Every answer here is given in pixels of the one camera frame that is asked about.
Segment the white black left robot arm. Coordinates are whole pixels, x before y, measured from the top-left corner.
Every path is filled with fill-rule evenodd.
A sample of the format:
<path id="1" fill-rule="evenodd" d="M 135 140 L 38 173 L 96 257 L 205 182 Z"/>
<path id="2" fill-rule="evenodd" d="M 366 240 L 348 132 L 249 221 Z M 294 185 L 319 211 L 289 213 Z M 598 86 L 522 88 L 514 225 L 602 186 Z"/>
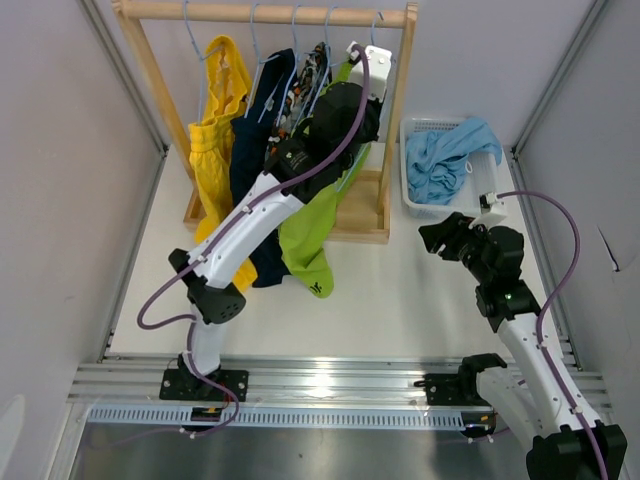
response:
<path id="1" fill-rule="evenodd" d="M 311 116 L 276 145 L 222 224 L 191 251 L 171 253 L 195 317 L 179 362 L 182 388 L 192 398 L 215 392 L 224 328 L 246 304 L 235 273 L 277 227 L 354 165 L 360 146 L 376 140 L 385 97 L 381 86 L 365 93 L 352 82 L 330 85 Z"/>

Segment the light blue shorts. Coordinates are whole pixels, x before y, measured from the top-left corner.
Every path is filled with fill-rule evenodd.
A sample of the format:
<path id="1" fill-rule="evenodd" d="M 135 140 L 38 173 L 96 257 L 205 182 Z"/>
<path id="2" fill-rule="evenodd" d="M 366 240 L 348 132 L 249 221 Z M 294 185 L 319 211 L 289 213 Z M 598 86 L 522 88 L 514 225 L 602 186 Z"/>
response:
<path id="1" fill-rule="evenodd" d="M 488 123 L 469 117 L 451 130 L 411 133 L 405 144 L 409 200 L 448 205 L 463 188 L 469 157 L 488 153 L 501 162 L 501 144 Z"/>

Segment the lime green shorts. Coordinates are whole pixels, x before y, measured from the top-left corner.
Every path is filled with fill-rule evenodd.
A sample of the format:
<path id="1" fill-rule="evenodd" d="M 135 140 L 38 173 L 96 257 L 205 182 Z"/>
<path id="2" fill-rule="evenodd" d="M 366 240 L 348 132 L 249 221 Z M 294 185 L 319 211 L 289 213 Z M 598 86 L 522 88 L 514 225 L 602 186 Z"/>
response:
<path id="1" fill-rule="evenodd" d="M 345 148 L 338 159 L 324 169 L 337 177 L 278 227 L 281 259 L 290 274 L 318 298 L 328 297 L 334 289 L 333 272 L 324 242 L 336 222 L 337 207 L 369 151 L 368 144 L 353 144 Z"/>

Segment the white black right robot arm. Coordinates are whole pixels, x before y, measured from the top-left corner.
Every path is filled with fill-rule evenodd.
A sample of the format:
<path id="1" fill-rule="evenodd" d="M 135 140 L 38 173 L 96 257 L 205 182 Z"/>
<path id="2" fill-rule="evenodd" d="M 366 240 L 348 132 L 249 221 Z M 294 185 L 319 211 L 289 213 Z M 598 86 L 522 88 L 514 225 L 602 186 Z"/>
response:
<path id="1" fill-rule="evenodd" d="M 619 478 L 626 436 L 603 422 L 550 343 L 542 309 L 521 277 L 523 235 L 459 212 L 418 232 L 429 253 L 461 263 L 474 277 L 478 310 L 522 375 L 516 380 L 497 354 L 469 356 L 458 369 L 458 395 L 488 403 L 502 418 L 526 451 L 529 478 Z"/>

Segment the blue hanger of green shorts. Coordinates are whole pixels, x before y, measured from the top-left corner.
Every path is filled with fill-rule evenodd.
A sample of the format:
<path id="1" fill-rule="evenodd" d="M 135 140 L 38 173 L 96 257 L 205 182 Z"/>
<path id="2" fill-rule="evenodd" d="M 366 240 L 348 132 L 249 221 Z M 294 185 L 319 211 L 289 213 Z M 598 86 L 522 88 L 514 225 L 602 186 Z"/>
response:
<path id="1" fill-rule="evenodd" d="M 332 49 L 329 42 L 329 20 L 336 6 L 331 6 L 324 21 L 324 41 L 318 43 L 307 54 L 300 76 L 294 87 L 293 126 L 294 131 L 314 111 L 320 95 L 332 82 L 332 69 L 342 62 L 332 61 Z"/>

